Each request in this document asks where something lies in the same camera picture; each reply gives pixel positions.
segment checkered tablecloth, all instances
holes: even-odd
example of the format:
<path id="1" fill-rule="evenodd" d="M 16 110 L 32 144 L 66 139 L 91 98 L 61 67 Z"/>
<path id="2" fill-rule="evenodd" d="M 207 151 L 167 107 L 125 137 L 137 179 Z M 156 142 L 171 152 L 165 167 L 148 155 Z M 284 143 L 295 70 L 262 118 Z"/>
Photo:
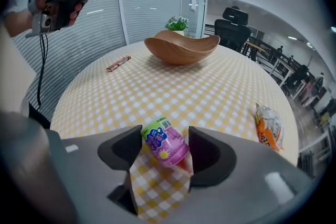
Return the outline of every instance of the checkered tablecloth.
<path id="1" fill-rule="evenodd" d="M 132 59 L 111 73 L 106 71 L 126 55 Z M 163 115 L 184 136 L 189 126 L 199 126 L 258 142 L 256 102 L 279 113 L 285 132 L 280 155 L 296 165 L 298 133 L 293 112 L 259 65 L 218 46 L 199 63 L 169 66 L 140 42 L 110 52 L 78 74 L 58 102 L 51 129 L 70 138 L 146 126 Z M 146 146 L 130 173 L 138 215 L 148 222 L 166 218 L 187 195 L 190 180 L 162 167 Z"/>

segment black cable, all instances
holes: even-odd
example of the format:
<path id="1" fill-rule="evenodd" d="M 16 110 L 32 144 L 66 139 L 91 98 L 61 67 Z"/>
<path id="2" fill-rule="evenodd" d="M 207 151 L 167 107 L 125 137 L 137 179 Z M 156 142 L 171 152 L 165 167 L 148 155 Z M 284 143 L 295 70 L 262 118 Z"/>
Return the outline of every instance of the black cable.
<path id="1" fill-rule="evenodd" d="M 44 73 L 44 66 L 47 60 L 47 55 L 48 55 L 48 37 L 47 35 L 46 39 L 47 39 L 47 50 L 45 47 L 45 43 L 44 43 L 44 38 L 43 35 L 40 35 L 40 48 L 41 48 L 41 54 L 42 54 L 42 66 L 41 66 L 41 71 L 40 71 L 40 77 L 38 79 L 38 85 L 37 85 L 37 103 L 38 103 L 38 108 L 37 110 L 39 110 L 41 108 L 41 99 L 40 99 L 40 94 L 41 94 L 41 86 L 42 86 L 42 79 L 43 79 L 43 73 Z"/>

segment wooden bowl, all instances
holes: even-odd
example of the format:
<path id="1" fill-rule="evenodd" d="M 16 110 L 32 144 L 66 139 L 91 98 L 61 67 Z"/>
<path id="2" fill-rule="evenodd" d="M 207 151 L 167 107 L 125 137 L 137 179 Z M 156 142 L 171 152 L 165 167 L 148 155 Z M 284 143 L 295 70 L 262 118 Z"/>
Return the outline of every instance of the wooden bowl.
<path id="1" fill-rule="evenodd" d="M 194 39 L 164 30 L 157 33 L 155 37 L 147 38 L 145 45 L 154 56 L 166 63 L 189 65 L 210 55 L 219 41 L 219 36 Z"/>

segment chair headrest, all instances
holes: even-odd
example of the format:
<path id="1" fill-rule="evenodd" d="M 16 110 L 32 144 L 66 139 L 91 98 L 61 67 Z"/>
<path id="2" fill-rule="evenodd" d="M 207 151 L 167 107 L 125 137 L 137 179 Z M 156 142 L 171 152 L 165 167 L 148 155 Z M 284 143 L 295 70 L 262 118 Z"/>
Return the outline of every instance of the chair headrest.
<path id="1" fill-rule="evenodd" d="M 223 18 L 239 25 L 247 25 L 248 14 L 235 8 L 226 8 L 223 12 Z"/>

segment orange snack bag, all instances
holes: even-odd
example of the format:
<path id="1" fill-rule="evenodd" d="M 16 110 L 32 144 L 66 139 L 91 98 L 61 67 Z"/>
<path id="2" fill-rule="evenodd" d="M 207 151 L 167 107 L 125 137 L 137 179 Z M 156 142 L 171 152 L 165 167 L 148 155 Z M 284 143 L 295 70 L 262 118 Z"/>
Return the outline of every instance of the orange snack bag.
<path id="1" fill-rule="evenodd" d="M 259 141 L 277 151 L 281 149 L 284 132 L 278 113 L 266 106 L 256 104 L 256 123 Z"/>

